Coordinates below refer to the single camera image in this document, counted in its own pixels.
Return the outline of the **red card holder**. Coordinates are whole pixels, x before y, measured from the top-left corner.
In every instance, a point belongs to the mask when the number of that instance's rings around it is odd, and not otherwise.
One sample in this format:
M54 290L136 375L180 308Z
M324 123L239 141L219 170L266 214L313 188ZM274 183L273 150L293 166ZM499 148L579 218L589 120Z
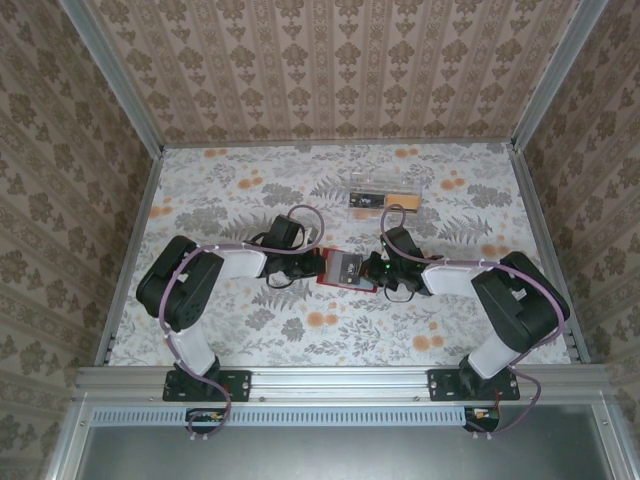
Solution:
M334 248L324 248L325 252L328 254L331 251L342 251L339 249L334 249ZM336 285L336 284L330 284L328 282L325 281L325 274L321 274L317 277L316 283L317 284L321 284L321 285L325 285L325 286L331 286L331 287L336 287L336 288L343 288L343 289L347 289L347 290L354 290L354 291L361 291L361 292L367 292L367 293L376 293L377 292L377 287L375 285L373 285L371 282L369 282L368 280L365 280L363 277L360 276L361 278L361 282L359 286L355 286L355 287L347 287L347 286L343 286L343 285Z

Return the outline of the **black VIP credit card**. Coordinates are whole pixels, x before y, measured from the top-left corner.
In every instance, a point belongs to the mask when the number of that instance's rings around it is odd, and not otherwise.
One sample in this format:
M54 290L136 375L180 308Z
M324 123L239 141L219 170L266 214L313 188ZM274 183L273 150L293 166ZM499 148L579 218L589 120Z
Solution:
M385 207L385 202L385 194L351 192L349 195L350 208L381 210Z
M325 281L347 287L359 286L362 255L343 251L331 251L327 258Z

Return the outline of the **gold credit card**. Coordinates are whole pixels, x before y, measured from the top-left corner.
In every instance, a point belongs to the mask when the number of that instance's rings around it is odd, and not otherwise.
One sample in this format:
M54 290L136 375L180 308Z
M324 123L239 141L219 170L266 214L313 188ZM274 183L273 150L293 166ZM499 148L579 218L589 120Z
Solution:
M385 207L391 211L405 211L415 213L421 205L421 197L412 194L388 194Z

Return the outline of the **floral table cover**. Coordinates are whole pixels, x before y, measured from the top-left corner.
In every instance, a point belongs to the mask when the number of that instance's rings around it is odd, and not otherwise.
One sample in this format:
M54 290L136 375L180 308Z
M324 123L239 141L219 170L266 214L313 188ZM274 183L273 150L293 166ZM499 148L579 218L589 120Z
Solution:
M325 246L368 255L400 220L347 218L353 172L398 173L424 183L419 213L403 224L426 255L496 261L538 255L507 144L281 146L165 153L132 279L168 242L238 243L292 213L325 223ZM365 293L317 284L219 282L200 321L228 367L455 365L491 333L479 301L461 296Z

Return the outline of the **clear plastic box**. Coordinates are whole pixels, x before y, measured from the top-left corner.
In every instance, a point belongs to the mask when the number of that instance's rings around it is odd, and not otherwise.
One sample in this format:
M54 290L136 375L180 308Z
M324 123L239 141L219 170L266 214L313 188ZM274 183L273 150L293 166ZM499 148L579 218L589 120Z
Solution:
M415 213L405 211L391 211L384 207L381 210L356 209L349 207L349 195L351 192L379 193L385 194L412 194L423 195L424 183L421 180L410 177L408 174L373 173L373 172L353 172L347 184L347 218L352 221L379 221L382 213L388 211L388 217L400 220L402 215L405 219L415 217L421 208Z

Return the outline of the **grey metal sheet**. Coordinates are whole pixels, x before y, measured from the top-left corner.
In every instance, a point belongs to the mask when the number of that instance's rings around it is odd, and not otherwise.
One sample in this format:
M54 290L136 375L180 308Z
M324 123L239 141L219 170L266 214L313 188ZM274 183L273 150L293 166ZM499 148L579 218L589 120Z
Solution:
M101 426L71 410L46 480L640 480L619 409L542 406L500 435L446 426Z

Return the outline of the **aluminium back rail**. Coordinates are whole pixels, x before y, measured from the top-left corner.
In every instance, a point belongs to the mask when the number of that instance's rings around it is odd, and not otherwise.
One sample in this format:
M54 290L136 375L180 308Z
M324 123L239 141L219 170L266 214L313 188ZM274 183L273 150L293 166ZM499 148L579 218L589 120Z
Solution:
M430 144L512 144L508 137L496 138L392 138L392 139L316 139L316 140L272 140L218 143L167 143L164 150L183 148L234 148L234 147L281 147L281 146L352 146L352 145L430 145Z

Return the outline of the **aluminium mounting rail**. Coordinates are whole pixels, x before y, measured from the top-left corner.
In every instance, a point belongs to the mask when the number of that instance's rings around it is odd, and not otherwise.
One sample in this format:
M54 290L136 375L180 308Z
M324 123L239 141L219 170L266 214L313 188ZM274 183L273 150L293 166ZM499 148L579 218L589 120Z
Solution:
M251 405L410 405L429 402L427 372L418 367L250 367ZM541 405L596 404L613 398L602 365L524 365L517 369L541 385ZM74 402L156 405L167 366L87 367L77 376Z

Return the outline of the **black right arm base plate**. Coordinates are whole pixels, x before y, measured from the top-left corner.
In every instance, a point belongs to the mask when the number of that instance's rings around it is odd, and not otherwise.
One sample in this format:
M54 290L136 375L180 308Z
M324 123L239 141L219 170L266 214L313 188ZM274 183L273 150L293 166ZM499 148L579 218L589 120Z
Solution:
M427 372L432 401L515 401L521 398L518 381L508 370L491 379L481 378L473 370L437 368Z

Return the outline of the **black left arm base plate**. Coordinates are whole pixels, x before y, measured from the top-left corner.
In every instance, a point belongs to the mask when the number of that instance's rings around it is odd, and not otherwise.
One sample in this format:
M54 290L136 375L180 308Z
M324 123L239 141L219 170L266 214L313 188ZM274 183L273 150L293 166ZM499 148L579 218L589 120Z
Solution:
M251 390L252 374L249 370L219 370L211 375L231 401L246 402ZM223 402L223 394L200 380L196 380L179 368L169 371L165 377L162 399L165 402Z

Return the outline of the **aluminium side rail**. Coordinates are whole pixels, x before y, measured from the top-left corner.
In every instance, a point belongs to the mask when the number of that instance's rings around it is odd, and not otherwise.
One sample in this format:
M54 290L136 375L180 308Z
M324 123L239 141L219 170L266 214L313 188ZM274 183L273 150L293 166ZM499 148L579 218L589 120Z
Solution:
M93 362L95 367L103 367L109 363L115 336L126 305L129 287L135 271L136 261L151 211L153 198L159 182L164 160L163 155L164 152L161 152L159 156L153 159L151 164L141 203L131 231L126 255L124 257L109 313L106 318L103 333Z
M570 354L571 362L590 364L591 357L575 314L569 290L556 255L551 235L544 217L544 212L535 191L534 183L526 164L524 154L520 149L512 146L509 150L509 156L544 273L556 290L566 300L570 308L570 316L566 321L563 336Z

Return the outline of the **aluminium frame post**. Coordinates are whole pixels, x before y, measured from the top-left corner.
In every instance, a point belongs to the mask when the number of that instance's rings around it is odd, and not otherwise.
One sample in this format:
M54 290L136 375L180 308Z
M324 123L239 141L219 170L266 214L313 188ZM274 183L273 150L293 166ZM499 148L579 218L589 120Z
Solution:
M581 0L511 137L523 150L558 93L608 0Z
M163 140L136 92L125 67L85 0L59 0L67 16L101 70L116 99L152 158L162 155Z

